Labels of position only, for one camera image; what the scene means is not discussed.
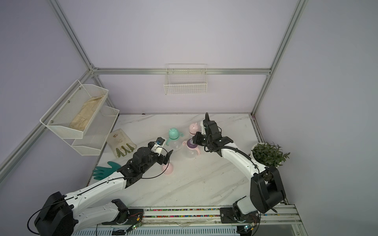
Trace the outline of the purple nipple collar front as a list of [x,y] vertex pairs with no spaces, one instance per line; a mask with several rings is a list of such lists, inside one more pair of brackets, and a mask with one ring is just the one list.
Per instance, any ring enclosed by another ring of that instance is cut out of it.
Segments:
[[193,139],[189,139],[189,140],[187,140],[187,147],[188,148],[191,148],[191,149],[195,149],[195,148],[197,148],[198,147],[198,145],[197,144],[195,144],[194,142],[193,142]]

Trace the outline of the teal bottle cap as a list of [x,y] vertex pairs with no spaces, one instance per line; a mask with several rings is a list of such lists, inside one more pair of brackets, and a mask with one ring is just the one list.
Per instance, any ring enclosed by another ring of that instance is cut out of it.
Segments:
[[176,140],[181,136],[181,133],[177,128],[171,128],[168,132],[169,139]]

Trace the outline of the clear baby bottle front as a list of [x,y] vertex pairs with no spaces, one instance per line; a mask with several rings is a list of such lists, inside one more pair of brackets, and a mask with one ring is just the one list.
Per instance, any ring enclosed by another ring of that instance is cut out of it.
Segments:
[[169,140],[169,143],[167,144],[168,147],[170,147],[173,150],[178,150],[182,147],[182,141],[180,140]]

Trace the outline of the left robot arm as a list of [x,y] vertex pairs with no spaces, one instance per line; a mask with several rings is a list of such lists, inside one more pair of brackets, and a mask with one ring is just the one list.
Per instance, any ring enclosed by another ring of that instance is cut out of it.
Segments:
[[172,151],[161,154],[161,146],[141,147],[126,165],[116,172],[81,190],[63,195],[56,192],[34,213],[36,234],[40,236],[71,236],[83,229],[106,222],[123,225],[131,217],[129,208],[120,199],[93,207],[105,197],[126,189],[143,178],[155,163],[168,165]]

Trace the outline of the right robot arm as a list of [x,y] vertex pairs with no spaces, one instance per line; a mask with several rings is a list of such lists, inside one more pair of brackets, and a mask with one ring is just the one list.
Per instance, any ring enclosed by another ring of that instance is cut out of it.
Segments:
[[193,136],[196,145],[204,147],[206,152],[215,152],[231,162],[249,180],[249,195],[235,202],[236,209],[247,215],[258,211],[266,213],[286,198],[280,173],[275,167],[267,167],[255,160],[252,154],[241,151],[232,139],[223,136],[209,114],[200,123],[201,131]]

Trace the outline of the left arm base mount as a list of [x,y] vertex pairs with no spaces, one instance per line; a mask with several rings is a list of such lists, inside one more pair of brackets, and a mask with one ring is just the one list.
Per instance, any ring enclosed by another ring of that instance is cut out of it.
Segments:
[[127,213],[123,213],[120,217],[110,222],[103,222],[102,225],[136,225],[142,221],[144,209],[129,208]]

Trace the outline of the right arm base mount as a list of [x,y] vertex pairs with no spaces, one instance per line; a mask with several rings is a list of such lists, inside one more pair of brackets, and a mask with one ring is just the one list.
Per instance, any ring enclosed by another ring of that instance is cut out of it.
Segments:
[[231,223],[260,223],[259,212],[255,209],[248,214],[244,214],[238,207],[238,203],[244,200],[246,196],[238,199],[231,207],[220,208],[220,221],[222,224]]

